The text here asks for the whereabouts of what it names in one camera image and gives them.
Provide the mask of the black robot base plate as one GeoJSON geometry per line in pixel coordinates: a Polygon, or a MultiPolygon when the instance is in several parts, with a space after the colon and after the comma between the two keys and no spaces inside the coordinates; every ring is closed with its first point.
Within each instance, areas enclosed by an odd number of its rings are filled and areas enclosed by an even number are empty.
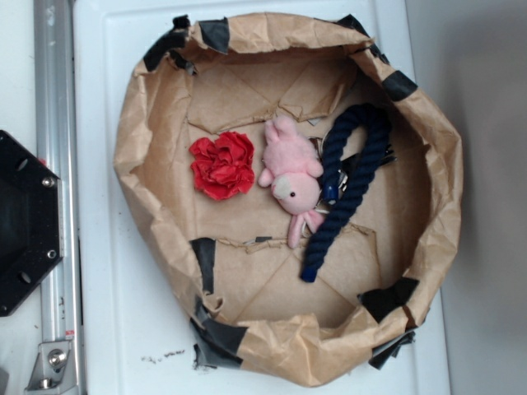
{"type": "Polygon", "coordinates": [[[13,314],[62,259],[58,178],[1,131],[1,316],[13,314]]]}

